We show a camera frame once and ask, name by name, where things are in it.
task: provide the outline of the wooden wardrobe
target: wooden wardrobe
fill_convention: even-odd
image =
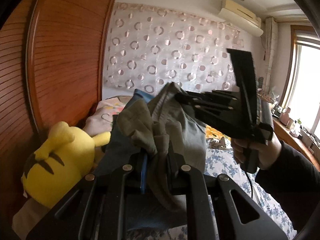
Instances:
[[[26,158],[58,121],[75,126],[101,100],[114,0],[22,0],[0,29],[0,212],[25,202]]]

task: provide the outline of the air conditioner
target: air conditioner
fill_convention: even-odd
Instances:
[[[261,18],[236,2],[223,0],[218,16],[254,36],[259,37],[263,34]]]

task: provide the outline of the silver bolt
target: silver bolt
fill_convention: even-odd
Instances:
[[[122,169],[124,171],[131,171],[132,170],[132,166],[130,164],[126,164],[122,166]]]
[[[191,167],[189,166],[189,165],[182,165],[181,166],[181,169],[183,170],[183,171],[190,171],[191,170]]]
[[[228,180],[229,180],[229,177],[228,177],[228,175],[226,175],[226,174],[220,174],[220,175],[219,175],[219,179],[220,179],[221,181],[228,181]]]
[[[96,178],[96,176],[94,174],[92,174],[92,173],[89,173],[84,178],[87,181],[93,181]]]

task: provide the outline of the wooden desk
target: wooden desk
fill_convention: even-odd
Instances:
[[[275,128],[275,134],[279,140],[283,140],[286,144],[289,144],[292,148],[301,152],[316,167],[316,169],[320,171],[320,165],[318,161],[301,140],[293,137],[290,134],[290,130],[286,128],[279,120],[273,119],[273,125]]]

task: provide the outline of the stuffed animal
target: stuffed animal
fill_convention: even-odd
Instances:
[[[110,132],[90,137],[66,122],[55,124],[47,140],[32,153],[21,178],[24,190],[52,208],[93,166],[95,147],[110,141]]]

